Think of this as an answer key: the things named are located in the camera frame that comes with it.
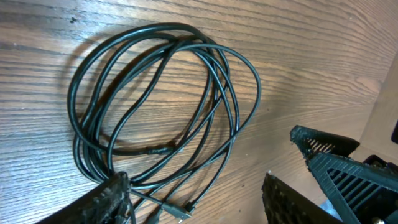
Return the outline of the black USB cable short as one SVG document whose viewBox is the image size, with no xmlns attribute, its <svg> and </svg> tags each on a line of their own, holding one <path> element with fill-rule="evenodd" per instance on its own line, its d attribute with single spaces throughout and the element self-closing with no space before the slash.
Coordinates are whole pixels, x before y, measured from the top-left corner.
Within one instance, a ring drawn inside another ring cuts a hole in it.
<svg viewBox="0 0 398 224">
<path fill-rule="evenodd" d="M 225 47 L 212 46 L 234 57 L 232 66 L 223 57 L 212 57 L 205 49 L 192 48 L 208 70 L 201 100 L 182 132 L 171 142 L 172 149 L 153 167 L 132 178 L 135 191 L 146 191 L 153 197 L 169 184 L 174 184 L 162 199 L 171 202 L 178 191 L 190 183 L 192 197 L 183 205 L 188 212 L 196 206 L 201 216 L 194 223 L 213 223 L 216 215 L 228 212 L 222 223 L 263 223 L 266 216 L 258 199 L 221 200 L 217 191 L 213 198 L 205 195 L 218 179 L 231 158 L 239 133 L 256 112 L 261 98 L 261 80 L 254 67 L 243 56 Z"/>
</svg>

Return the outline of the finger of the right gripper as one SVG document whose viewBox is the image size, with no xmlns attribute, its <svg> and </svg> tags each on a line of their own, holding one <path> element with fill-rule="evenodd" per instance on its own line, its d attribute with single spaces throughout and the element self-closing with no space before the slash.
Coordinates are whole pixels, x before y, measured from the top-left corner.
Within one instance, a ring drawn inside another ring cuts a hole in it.
<svg viewBox="0 0 398 224">
<path fill-rule="evenodd" d="M 397 170 L 319 152 L 309 171 L 343 223 L 397 224 Z"/>
<path fill-rule="evenodd" d="M 360 145 L 352 138 L 299 125 L 290 131 L 290 141 L 298 147 L 305 159 L 319 152 L 348 157 Z"/>
</svg>

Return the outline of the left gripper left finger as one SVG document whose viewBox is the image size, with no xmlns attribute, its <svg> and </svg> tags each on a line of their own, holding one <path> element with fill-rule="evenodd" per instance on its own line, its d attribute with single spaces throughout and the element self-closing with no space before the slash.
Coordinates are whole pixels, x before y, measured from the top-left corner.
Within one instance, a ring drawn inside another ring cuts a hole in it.
<svg viewBox="0 0 398 224">
<path fill-rule="evenodd" d="M 119 172 L 38 224 L 128 223 L 131 220 L 128 187 L 127 174 Z"/>
</svg>

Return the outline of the black USB cable long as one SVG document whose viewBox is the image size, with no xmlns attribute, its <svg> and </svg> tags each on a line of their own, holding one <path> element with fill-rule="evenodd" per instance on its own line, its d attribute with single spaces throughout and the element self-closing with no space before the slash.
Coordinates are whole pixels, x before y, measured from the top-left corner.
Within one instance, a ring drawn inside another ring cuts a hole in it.
<svg viewBox="0 0 398 224">
<path fill-rule="evenodd" d="M 136 63 L 127 68 L 125 73 L 121 75 L 120 80 L 115 81 L 113 85 L 109 86 L 106 93 L 102 93 L 103 83 L 118 58 L 133 45 L 147 39 L 165 39 L 167 43 L 158 45 L 154 50 L 137 59 Z M 80 82 L 92 64 L 115 45 L 118 46 L 118 49 L 113 53 L 100 73 L 88 107 L 83 117 L 79 119 L 76 115 L 75 104 Z M 172 55 L 181 50 L 189 50 L 196 54 L 203 60 L 208 70 L 205 91 L 183 138 L 175 147 L 155 147 L 153 149 L 140 149 L 138 151 L 115 149 L 114 145 L 122 128 L 152 93 Z M 215 110 L 219 107 L 220 103 L 225 104 L 231 125 L 231 135 L 234 136 L 237 134 L 239 131 L 239 108 L 233 86 L 230 82 L 230 67 L 225 52 L 232 54 L 233 50 L 218 45 L 191 25 L 173 22 L 136 27 L 135 29 L 115 35 L 99 44 L 82 61 L 68 89 L 67 109 L 72 128 L 75 131 L 73 157 L 78 170 L 93 182 L 102 183 L 114 174 L 113 156 L 165 154 L 165 157 L 161 161 L 131 179 L 131 184 L 137 188 L 157 187 L 160 185 L 160 182 L 147 184 L 145 181 L 158 173 L 176 153 L 182 150 L 203 129 L 205 132 L 196 149 L 196 153 L 201 151 L 210 132 Z M 119 120 L 109 138 L 108 145 L 104 146 L 100 144 L 98 138 L 103 118 L 118 91 L 155 63 L 159 63 L 160 65 L 149 86 Z"/>
</svg>

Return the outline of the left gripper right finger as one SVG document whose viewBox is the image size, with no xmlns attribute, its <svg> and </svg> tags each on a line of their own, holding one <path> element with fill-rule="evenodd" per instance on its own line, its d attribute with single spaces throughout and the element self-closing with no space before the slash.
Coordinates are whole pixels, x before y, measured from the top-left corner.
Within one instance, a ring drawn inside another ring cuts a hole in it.
<svg viewBox="0 0 398 224">
<path fill-rule="evenodd" d="M 262 200 L 269 224 L 341 224 L 276 176 L 267 174 Z"/>
</svg>

